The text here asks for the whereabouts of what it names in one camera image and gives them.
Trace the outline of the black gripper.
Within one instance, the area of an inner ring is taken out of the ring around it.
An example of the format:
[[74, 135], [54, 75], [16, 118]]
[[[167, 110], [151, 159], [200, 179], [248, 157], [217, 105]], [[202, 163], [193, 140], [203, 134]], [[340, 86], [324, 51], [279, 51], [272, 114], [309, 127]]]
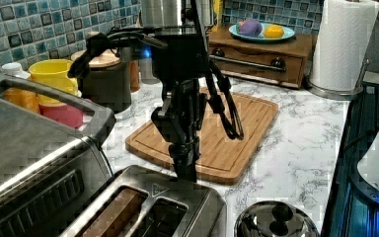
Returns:
[[174, 154], [174, 169], [179, 179], [196, 182], [193, 153], [199, 154], [199, 137], [206, 106], [206, 95], [199, 91], [198, 79], [163, 81], [163, 105], [151, 119]]

